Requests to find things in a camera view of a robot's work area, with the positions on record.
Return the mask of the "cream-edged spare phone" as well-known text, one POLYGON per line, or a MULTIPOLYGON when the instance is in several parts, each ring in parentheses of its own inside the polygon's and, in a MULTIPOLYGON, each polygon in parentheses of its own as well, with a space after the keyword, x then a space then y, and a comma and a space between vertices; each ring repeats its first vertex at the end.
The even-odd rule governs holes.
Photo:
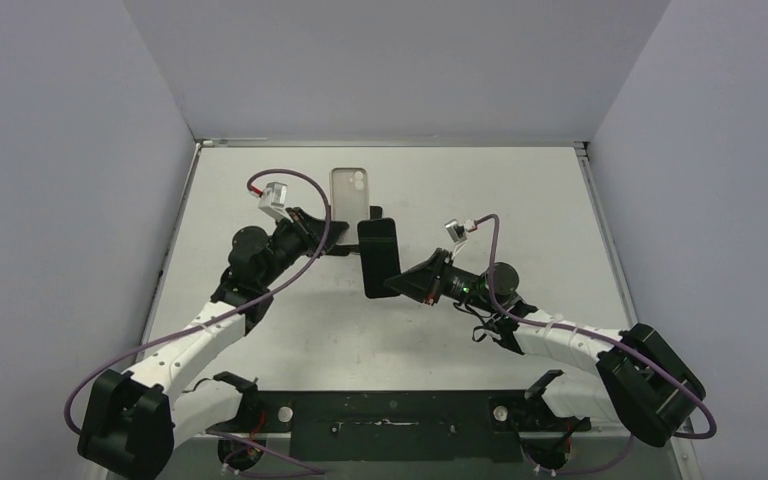
POLYGON ((386 281, 401 274, 396 223, 392 218, 363 220, 357 224, 358 251, 364 294, 368 299, 400 295, 386 281))

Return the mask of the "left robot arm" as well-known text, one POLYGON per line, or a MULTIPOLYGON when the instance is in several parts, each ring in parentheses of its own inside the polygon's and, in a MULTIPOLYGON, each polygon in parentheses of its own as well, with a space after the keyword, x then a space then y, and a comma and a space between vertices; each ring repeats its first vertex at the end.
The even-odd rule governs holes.
POLYGON ((221 375, 203 392, 187 386, 223 350, 265 317, 275 281, 297 260, 331 250, 348 230, 345 221, 317 219, 290 207, 272 233, 246 226, 232 238, 228 267, 216 291, 181 331, 151 342, 154 353, 123 372, 106 369, 92 384, 77 444, 86 460, 127 479, 155 479, 174 450, 225 422, 242 431, 257 420, 252 388, 221 375))

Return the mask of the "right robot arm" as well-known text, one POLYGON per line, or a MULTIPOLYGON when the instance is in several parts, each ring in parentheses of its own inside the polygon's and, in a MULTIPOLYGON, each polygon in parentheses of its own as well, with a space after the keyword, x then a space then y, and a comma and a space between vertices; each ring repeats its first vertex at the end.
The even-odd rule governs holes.
POLYGON ((479 316, 481 339, 590 375, 587 382, 551 381, 529 396, 525 414, 537 428, 567 417, 597 418, 618 422, 643 443, 662 447, 704 402, 698 377, 654 328, 599 329, 552 316, 518 294, 519 275, 506 263, 475 274, 438 249, 383 285, 427 305, 448 298, 479 316))

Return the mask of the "black phone white edge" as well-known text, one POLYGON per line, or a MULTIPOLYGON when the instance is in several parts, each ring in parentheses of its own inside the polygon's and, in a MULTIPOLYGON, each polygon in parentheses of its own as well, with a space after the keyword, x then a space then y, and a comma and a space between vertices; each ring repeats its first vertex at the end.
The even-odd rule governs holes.
POLYGON ((383 208, 378 205, 371 205, 369 207, 369 220, 380 220, 383 218, 383 208))

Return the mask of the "cream phone case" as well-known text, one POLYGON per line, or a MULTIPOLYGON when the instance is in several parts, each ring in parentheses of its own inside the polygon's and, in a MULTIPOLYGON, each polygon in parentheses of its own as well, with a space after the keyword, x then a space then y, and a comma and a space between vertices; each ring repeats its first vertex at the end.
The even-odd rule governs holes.
POLYGON ((348 225, 338 244, 341 246, 357 245, 357 225, 359 222, 370 219, 370 198, 366 170, 360 167, 332 169, 330 172, 330 192, 332 218, 348 225))

